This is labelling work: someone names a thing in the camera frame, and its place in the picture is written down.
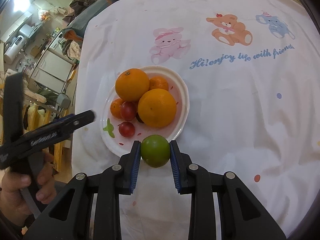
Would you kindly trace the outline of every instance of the ceiling light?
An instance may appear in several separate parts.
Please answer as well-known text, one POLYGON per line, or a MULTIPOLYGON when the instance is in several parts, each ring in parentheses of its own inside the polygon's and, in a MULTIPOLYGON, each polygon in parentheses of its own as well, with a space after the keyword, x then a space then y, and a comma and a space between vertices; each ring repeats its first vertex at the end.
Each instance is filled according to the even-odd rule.
POLYGON ((30 0, 13 0, 14 8, 13 11, 22 11, 23 13, 26 12, 30 7, 30 0))

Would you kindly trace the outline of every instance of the screw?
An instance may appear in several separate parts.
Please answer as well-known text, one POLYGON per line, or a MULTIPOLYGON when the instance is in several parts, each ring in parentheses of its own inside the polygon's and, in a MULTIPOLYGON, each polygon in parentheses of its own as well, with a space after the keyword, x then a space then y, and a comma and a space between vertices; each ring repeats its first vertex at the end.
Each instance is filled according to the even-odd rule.
POLYGON ((85 174, 84 173, 78 173, 77 175, 76 175, 76 179, 77 180, 83 180, 85 178, 85 174))
POLYGON ((189 165, 190 170, 196 171, 198 168, 199 168, 199 166, 197 164, 190 164, 189 165))
POLYGON ((233 173, 233 172, 227 172, 227 174, 226 174, 226 177, 228 178, 228 179, 234 179, 236 176, 235 176, 235 174, 233 173))
POLYGON ((113 166, 112 166, 112 169, 113 169, 114 171, 119 171, 119 170, 122 169, 122 167, 121 167, 121 165, 116 164, 116 165, 113 165, 113 166))

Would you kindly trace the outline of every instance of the blue elephant print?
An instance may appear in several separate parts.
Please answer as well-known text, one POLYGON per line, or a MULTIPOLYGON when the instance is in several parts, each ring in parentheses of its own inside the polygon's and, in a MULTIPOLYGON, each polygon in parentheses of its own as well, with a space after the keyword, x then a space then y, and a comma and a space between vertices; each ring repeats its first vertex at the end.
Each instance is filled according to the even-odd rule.
POLYGON ((261 24, 269 24, 269 30, 279 39, 282 39, 286 33, 289 34, 291 39, 294 40, 296 38, 288 29, 288 26, 281 22, 277 16, 271 16, 270 14, 264 12, 261 15, 256 15, 256 20, 261 24))

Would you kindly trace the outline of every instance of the plate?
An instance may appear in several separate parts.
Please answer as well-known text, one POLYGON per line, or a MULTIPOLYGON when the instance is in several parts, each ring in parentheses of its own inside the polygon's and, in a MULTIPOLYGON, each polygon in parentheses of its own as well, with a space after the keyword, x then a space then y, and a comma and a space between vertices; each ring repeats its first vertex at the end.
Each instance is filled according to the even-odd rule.
POLYGON ((154 76, 163 76, 167 80, 169 84, 169 92, 177 102, 177 113, 173 122, 163 128, 149 127, 143 123, 139 123, 135 118, 131 121, 136 129, 135 135, 131 138, 125 138, 120 135, 118 129, 118 125, 124 122, 124 120, 115 118, 110 112, 112 101, 119 98, 114 86, 109 92, 102 110, 100 130, 101 137, 105 145, 111 152, 119 157, 131 151, 134 141, 142 141, 144 138, 152 134, 159 134, 165 137, 168 142, 175 140, 182 132, 189 114, 190 101, 188 88, 183 79, 175 71, 162 66, 146 66, 140 69, 147 73, 149 78, 154 76), (114 138, 109 135, 109 132, 103 130, 107 126, 108 119, 110 124, 114 127, 114 138))

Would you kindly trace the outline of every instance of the lime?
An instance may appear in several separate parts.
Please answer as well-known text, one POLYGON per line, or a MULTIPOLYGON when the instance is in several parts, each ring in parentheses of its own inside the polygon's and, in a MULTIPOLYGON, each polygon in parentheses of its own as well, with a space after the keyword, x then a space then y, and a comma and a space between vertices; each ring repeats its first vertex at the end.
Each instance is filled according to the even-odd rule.
POLYGON ((161 135, 150 135, 141 143, 141 157, 152 168, 165 165, 170 159, 170 145, 161 135))

